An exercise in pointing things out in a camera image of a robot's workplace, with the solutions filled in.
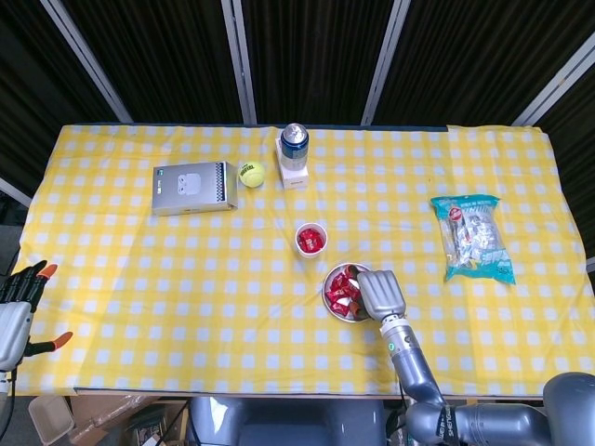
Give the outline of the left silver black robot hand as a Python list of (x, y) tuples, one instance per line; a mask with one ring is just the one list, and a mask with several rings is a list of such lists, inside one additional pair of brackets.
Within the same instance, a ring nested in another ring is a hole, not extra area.
[(65, 332), (54, 340), (33, 343), (30, 331), (47, 282), (56, 264), (42, 260), (10, 275), (1, 284), (1, 372), (12, 372), (23, 358), (53, 352), (73, 337)]

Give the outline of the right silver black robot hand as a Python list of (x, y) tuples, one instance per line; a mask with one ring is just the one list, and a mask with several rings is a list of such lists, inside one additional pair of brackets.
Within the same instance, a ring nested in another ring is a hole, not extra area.
[(391, 270), (359, 269), (355, 265), (347, 266), (348, 280), (360, 293), (356, 299), (361, 309), (358, 317), (383, 321), (388, 317), (403, 317), (406, 303)]

